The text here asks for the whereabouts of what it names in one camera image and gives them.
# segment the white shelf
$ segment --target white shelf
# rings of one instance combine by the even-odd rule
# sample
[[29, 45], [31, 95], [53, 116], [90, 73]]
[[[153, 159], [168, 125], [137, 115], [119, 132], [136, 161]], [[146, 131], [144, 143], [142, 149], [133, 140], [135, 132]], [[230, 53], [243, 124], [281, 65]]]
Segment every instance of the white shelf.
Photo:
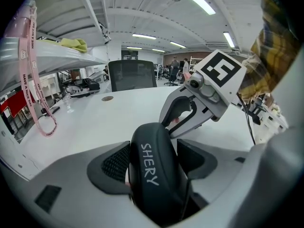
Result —
[[[20, 85], [18, 44], [19, 38], [3, 38], [0, 43], [0, 95]], [[107, 60], [43, 40], [37, 40], [36, 48], [40, 76], [108, 63]]]

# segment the ceiling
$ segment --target ceiling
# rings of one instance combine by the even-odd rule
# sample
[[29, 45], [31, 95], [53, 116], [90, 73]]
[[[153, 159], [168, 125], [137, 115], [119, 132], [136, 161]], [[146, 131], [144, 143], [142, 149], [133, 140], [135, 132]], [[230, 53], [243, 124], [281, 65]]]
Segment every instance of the ceiling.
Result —
[[[182, 52], [222, 48], [231, 52], [223, 35], [228, 31], [237, 53], [246, 55], [262, 28], [260, 0], [205, 0], [216, 14], [208, 15], [192, 0], [35, 0], [38, 35], [83, 38], [89, 47], [103, 45], [98, 22], [122, 47]], [[133, 33], [156, 40], [132, 37]], [[186, 46], [185, 49], [170, 41]]]

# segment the pink lanyard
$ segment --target pink lanyard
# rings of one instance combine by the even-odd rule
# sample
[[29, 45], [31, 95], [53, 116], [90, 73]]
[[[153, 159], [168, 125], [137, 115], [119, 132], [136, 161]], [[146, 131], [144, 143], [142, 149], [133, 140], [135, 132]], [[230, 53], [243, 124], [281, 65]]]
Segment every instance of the pink lanyard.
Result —
[[[31, 19], [30, 19], [30, 27], [29, 27], [29, 33], [28, 38], [19, 38], [19, 72], [20, 72], [20, 79], [21, 79], [21, 86], [22, 91], [24, 94], [24, 97], [27, 101], [29, 111], [33, 117], [34, 122], [36, 123], [37, 128], [41, 132], [42, 135], [45, 137], [51, 136], [56, 128], [57, 128], [57, 121], [53, 114], [51, 113], [47, 101], [44, 97], [41, 82], [39, 79], [38, 69], [37, 69], [37, 59], [36, 59], [36, 7], [34, 9], [31, 9]], [[37, 115], [35, 113], [35, 109], [33, 106], [33, 102], [30, 97], [30, 91], [29, 91], [29, 77], [28, 77], [28, 58], [30, 61], [30, 69], [32, 72], [32, 77], [39, 95], [39, 98], [41, 100], [42, 106], [46, 109], [47, 113], [51, 116], [55, 123], [55, 127], [52, 131], [49, 133], [46, 133], [42, 130]]]

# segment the yellow plaid cloth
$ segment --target yellow plaid cloth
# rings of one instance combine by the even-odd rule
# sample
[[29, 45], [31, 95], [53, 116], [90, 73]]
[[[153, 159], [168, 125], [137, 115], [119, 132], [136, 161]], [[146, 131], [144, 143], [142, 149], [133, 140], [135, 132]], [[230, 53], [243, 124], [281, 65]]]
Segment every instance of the yellow plaid cloth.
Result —
[[270, 93], [294, 61], [299, 41], [288, 29], [282, 10], [273, 0], [262, 0], [263, 29], [251, 51], [253, 56], [243, 61], [247, 68], [239, 93], [244, 100]]

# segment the desk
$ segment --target desk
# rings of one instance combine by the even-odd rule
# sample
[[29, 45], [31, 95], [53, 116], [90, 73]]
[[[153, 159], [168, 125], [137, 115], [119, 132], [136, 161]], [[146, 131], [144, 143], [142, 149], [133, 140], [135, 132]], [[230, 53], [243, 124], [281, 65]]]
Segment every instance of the desk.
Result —
[[[56, 132], [43, 137], [33, 126], [21, 142], [21, 148], [46, 167], [64, 156], [83, 152], [107, 144], [131, 140], [135, 129], [141, 124], [158, 122], [167, 96], [176, 87], [145, 88], [94, 94], [84, 98], [65, 97], [56, 103], [60, 110], [55, 113], [58, 121]], [[102, 101], [111, 95], [111, 101]], [[53, 128], [49, 117], [39, 122], [48, 132]], [[230, 105], [216, 123], [208, 120], [201, 127], [185, 134], [191, 139], [222, 148], [249, 151], [252, 140], [244, 112]]]

